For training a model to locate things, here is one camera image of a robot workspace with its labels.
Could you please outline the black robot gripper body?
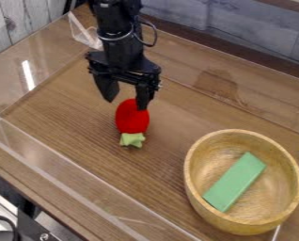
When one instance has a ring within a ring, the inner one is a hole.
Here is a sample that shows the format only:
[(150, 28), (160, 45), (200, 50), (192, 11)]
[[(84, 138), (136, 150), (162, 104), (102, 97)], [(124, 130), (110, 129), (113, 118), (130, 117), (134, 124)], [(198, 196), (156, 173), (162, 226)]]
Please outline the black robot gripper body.
[(102, 50), (90, 51), (85, 56), (89, 73), (110, 74), (117, 81), (133, 86), (148, 83), (160, 87), (160, 66), (145, 57), (138, 34), (106, 34), (100, 31), (96, 33)]

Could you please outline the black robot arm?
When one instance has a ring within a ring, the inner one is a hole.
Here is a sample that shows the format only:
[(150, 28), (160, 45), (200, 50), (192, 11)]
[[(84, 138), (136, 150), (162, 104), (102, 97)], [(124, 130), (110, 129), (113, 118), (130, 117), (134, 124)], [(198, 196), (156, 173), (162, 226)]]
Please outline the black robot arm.
[(136, 88), (137, 110), (145, 110), (160, 89), (160, 66), (144, 55), (157, 43), (156, 26), (138, 16), (141, 0), (88, 0), (88, 6), (102, 50), (85, 58), (101, 97), (112, 102), (117, 82), (126, 83)]

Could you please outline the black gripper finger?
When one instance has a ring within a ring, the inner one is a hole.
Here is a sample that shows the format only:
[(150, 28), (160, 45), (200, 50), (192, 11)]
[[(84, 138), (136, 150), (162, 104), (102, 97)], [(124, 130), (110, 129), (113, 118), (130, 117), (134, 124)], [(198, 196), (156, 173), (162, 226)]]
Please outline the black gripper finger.
[(102, 99), (110, 103), (118, 94), (116, 78), (110, 74), (94, 74), (93, 78)]
[(158, 90), (157, 85), (149, 85), (148, 83), (138, 83), (136, 85), (136, 103), (137, 110), (145, 110), (149, 102), (154, 98), (154, 92)]

